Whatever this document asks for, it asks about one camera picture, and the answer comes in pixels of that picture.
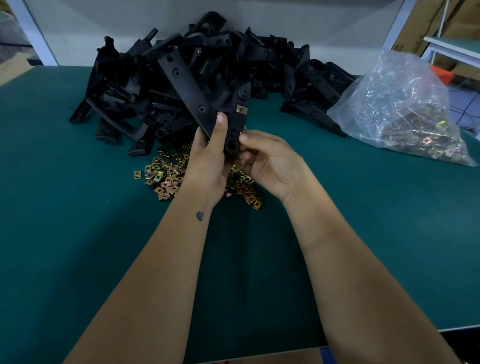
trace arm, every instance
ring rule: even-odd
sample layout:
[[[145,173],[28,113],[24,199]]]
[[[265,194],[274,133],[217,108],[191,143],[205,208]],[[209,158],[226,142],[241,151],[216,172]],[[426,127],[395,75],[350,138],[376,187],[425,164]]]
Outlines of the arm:
[[[231,168],[226,134],[224,114],[209,144],[197,131],[177,196],[66,364],[182,363],[208,222]]]
[[[460,363],[343,219],[303,159],[278,137],[244,134],[244,151],[236,163],[287,210],[338,364]],[[300,180],[302,188],[294,189]]]

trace teal work surface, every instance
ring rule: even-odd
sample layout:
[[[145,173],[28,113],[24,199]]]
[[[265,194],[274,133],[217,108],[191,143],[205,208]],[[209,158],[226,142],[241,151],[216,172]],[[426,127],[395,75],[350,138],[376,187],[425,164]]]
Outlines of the teal work surface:
[[[152,156],[127,156],[125,139],[96,141],[97,116],[68,122],[89,72],[36,67],[0,88],[1,363],[60,363],[168,207],[133,178]],[[248,127],[285,138],[303,156],[438,329],[480,324],[480,167],[376,149],[280,113],[280,103],[280,95],[251,100]],[[465,138],[480,161],[480,145]],[[282,205],[269,194],[260,211],[222,199],[185,362],[325,344]]]

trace fingernail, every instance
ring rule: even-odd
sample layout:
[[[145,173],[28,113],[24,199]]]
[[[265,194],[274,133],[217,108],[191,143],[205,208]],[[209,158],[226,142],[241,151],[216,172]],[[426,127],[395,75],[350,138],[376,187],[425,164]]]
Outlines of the fingernail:
[[[218,114],[216,115],[216,122],[218,122],[219,124],[225,122],[225,119],[223,118],[223,114],[218,113]]]

